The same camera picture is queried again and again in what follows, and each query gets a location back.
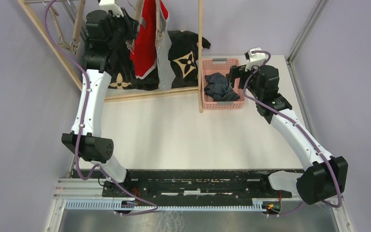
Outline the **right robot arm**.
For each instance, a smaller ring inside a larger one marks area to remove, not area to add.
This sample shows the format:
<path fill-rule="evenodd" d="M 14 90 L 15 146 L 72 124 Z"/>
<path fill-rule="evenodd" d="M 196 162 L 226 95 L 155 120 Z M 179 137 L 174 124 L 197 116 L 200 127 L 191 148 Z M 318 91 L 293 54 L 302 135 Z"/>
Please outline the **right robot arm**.
<path fill-rule="evenodd" d="M 299 159 L 303 173 L 277 171 L 260 183 L 260 192 L 272 197 L 279 190 L 295 193 L 308 205 L 323 202 L 342 206 L 342 193 L 348 163 L 327 151 L 300 122 L 289 101 L 279 92 L 279 71 L 270 65 L 231 66 L 226 75 L 231 83 L 239 80 L 239 89 L 251 93 L 258 113 L 275 128 Z"/>

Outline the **red underwear with white lettering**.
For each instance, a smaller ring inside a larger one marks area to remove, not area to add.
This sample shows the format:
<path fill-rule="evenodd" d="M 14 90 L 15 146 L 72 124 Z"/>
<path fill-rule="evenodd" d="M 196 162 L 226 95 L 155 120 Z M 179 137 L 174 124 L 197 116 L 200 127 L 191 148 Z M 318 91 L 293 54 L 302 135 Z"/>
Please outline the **red underwear with white lettering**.
<path fill-rule="evenodd" d="M 169 12 L 163 1 L 161 1 L 161 9 L 164 18 L 168 20 Z M 137 79 L 144 79 L 157 65 L 155 0 L 144 1 L 139 34 L 134 49 L 130 51 L 130 59 L 134 63 Z"/>

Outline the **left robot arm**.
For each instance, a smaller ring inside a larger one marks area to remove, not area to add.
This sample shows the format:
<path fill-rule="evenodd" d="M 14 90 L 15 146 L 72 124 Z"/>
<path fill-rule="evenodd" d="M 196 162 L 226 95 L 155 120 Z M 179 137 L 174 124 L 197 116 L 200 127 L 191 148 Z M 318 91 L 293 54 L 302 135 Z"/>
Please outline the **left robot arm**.
<path fill-rule="evenodd" d="M 79 159 L 92 163 L 114 180 L 120 196 L 131 194 L 133 184 L 126 180 L 127 170 L 113 155 L 112 139 L 101 137 L 101 117 L 106 92 L 112 79 L 131 79 L 134 64 L 127 42 L 136 38 L 138 22 L 125 9 L 122 16 L 111 10 L 95 10 L 86 16 L 88 38 L 82 56 L 83 88 L 79 107 L 70 133 L 62 134 L 62 143 Z"/>

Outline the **navy striped underwear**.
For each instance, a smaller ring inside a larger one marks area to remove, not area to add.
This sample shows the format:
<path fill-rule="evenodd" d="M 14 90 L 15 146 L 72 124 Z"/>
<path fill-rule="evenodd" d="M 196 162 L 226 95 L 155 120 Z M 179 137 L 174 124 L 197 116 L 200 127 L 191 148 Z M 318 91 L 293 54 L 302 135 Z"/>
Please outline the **navy striped underwear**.
<path fill-rule="evenodd" d="M 206 96 L 215 102 L 236 102 L 240 96 L 230 87 L 228 79 L 221 73 L 205 75 L 207 85 L 204 87 Z"/>

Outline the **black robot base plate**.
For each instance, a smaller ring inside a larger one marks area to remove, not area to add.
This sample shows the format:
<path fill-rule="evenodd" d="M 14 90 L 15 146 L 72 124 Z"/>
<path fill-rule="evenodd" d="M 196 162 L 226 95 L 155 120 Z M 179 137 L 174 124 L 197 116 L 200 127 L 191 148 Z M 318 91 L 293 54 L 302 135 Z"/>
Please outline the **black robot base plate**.
<path fill-rule="evenodd" d="M 102 185 L 103 197 L 135 195 L 143 205 L 237 206 L 253 198 L 292 198 L 292 193 L 275 190 L 269 182 L 274 170 L 129 170 L 118 187 Z"/>

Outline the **beige hanger with red underwear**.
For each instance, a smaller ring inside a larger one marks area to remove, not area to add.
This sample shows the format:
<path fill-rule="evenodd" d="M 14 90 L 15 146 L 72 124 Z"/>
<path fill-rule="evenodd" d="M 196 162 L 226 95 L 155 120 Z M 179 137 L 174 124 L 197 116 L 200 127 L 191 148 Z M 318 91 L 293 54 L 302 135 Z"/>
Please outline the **beige hanger with red underwear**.
<path fill-rule="evenodd" d="M 135 16 L 134 19 L 141 23 L 142 21 L 142 11 L 143 11 L 143 5 L 144 5 L 144 0 L 137 0 L 136 1 L 136 6 L 135 6 Z"/>

